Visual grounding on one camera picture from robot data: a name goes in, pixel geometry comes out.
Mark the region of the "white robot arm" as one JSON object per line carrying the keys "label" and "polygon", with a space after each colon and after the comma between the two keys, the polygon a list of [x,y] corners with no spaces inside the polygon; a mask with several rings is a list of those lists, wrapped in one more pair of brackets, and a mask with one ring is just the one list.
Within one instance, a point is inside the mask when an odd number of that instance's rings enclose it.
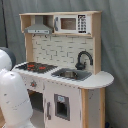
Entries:
{"label": "white robot arm", "polygon": [[30,118],[33,109],[22,77],[13,72],[16,58],[8,48],[0,47],[0,108],[2,128],[35,128]]}

